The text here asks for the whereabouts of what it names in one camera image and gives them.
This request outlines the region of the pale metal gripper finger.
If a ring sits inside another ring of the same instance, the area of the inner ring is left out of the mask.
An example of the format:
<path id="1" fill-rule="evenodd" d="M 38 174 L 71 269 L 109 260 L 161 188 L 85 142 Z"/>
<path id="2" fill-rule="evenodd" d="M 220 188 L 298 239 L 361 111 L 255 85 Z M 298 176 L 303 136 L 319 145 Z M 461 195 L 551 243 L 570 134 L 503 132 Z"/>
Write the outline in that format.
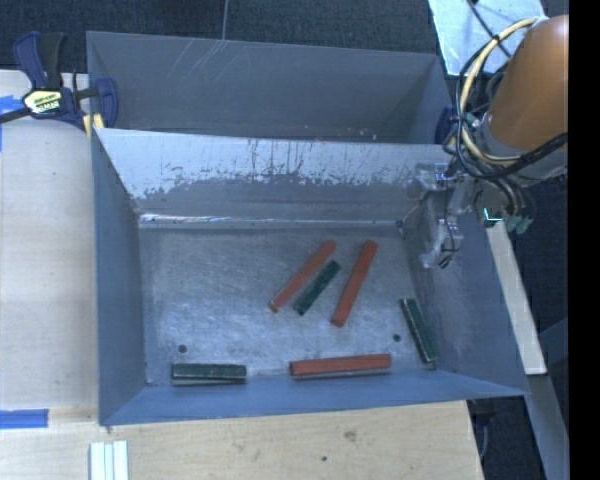
<path id="1" fill-rule="evenodd" d="M 457 217 L 442 217 L 431 227 L 425 251 L 418 256 L 426 269 L 446 268 L 464 240 Z"/>
<path id="2" fill-rule="evenodd" d="M 448 180 L 442 163 L 418 163 L 401 193 L 399 230 L 435 229 L 448 225 Z"/>

